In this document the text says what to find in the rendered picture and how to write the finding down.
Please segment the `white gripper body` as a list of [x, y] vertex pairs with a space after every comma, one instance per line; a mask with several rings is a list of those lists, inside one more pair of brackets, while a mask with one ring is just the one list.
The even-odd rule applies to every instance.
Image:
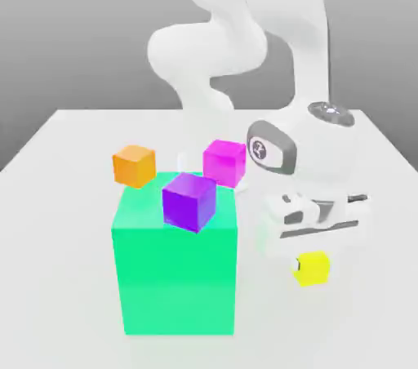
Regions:
[[362, 242], [363, 225], [356, 220], [322, 229], [284, 229], [272, 222], [263, 226], [263, 253], [269, 258], [295, 259], [300, 254], [311, 251], [336, 253]]

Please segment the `small yellow cube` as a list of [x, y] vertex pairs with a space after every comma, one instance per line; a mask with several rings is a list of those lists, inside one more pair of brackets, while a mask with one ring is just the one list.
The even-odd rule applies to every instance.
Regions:
[[302, 287], [326, 283], [329, 277], [331, 262], [324, 251], [302, 253], [296, 258], [297, 266], [293, 271], [296, 281]]

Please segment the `small magenta cube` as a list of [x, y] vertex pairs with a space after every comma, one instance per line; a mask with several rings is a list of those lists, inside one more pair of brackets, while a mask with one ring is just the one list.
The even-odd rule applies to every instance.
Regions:
[[236, 188], [246, 172], [245, 144], [214, 140], [203, 152], [203, 175], [218, 185]]

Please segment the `small purple cube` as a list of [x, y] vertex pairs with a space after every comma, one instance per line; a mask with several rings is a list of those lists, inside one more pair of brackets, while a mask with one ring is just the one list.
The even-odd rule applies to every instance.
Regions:
[[216, 213], [216, 182], [181, 172], [162, 189], [166, 224], [198, 233]]

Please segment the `small orange cube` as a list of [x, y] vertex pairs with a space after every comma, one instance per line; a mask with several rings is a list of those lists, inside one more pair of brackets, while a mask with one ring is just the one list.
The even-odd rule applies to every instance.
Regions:
[[153, 149], [128, 145], [112, 156], [113, 174], [117, 183], [140, 189], [157, 174]]

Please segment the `large green box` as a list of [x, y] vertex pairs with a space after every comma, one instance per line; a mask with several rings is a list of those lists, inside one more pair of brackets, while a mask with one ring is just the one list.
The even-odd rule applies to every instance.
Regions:
[[238, 222], [234, 191], [216, 186], [216, 213], [198, 233], [166, 224], [159, 172], [124, 189], [111, 233], [124, 331], [130, 336], [234, 333]]

